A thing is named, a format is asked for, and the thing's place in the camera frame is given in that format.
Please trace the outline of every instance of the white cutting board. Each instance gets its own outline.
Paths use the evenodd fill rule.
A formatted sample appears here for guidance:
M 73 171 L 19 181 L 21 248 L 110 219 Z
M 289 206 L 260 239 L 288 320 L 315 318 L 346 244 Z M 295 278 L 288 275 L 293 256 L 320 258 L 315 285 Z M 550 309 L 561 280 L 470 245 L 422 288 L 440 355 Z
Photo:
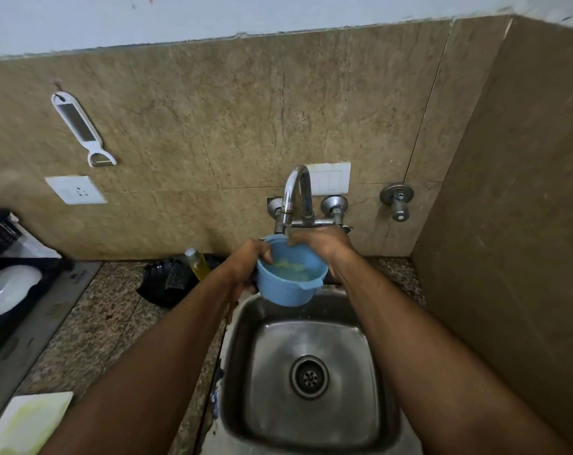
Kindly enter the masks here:
M 0 417 L 0 455 L 36 455 L 61 422 L 71 391 L 17 396 Z

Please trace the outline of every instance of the faucet spout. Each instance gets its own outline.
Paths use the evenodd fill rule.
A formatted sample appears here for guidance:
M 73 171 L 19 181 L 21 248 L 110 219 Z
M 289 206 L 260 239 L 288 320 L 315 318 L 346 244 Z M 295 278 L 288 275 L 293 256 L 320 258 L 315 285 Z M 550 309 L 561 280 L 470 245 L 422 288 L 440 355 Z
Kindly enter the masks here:
M 284 233 L 285 229 L 293 223 L 293 214 L 295 212 L 295 192 L 299 187 L 299 194 L 301 195 L 302 203 L 302 218 L 304 226 L 313 226 L 314 224 L 314 209 L 312 207 L 312 186 L 310 183 L 310 171 L 305 164 L 298 164 L 289 175 L 285 185 L 285 194 L 282 197 L 282 208 L 280 228 Z

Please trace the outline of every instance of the dish soap bottle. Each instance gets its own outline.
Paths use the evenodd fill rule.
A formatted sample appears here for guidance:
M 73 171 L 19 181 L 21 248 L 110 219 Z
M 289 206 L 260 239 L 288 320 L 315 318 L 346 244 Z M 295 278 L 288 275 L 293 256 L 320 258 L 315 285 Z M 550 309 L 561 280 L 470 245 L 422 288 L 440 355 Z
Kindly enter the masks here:
M 185 251 L 185 257 L 188 258 L 189 267 L 200 281 L 206 278 L 208 273 L 211 272 L 211 269 L 206 263 L 205 256 L 196 251 L 193 247 Z

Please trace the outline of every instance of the granite countertop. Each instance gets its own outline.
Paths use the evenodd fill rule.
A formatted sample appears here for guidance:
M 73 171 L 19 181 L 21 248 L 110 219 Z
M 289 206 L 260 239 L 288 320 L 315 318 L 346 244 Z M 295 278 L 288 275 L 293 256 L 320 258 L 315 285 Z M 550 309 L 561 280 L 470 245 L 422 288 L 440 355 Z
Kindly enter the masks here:
M 425 306 L 410 259 L 368 260 Z M 168 312 L 136 293 L 144 265 L 133 262 L 103 264 L 19 386 L 17 394 L 73 391 L 74 402 L 78 402 L 94 381 Z M 206 354 L 170 455 L 189 455 L 196 445 L 224 331 L 225 321 L 222 321 Z

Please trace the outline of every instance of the light switch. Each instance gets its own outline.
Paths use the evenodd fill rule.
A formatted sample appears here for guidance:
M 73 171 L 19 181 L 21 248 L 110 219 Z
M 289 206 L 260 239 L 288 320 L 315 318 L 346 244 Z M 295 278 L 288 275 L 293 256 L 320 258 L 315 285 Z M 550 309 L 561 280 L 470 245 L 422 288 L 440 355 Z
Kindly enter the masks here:
M 343 195 L 350 188 L 351 163 L 307 164 L 312 183 L 312 195 Z
M 44 179 L 67 204 L 104 204 L 108 201 L 87 175 L 65 175 Z

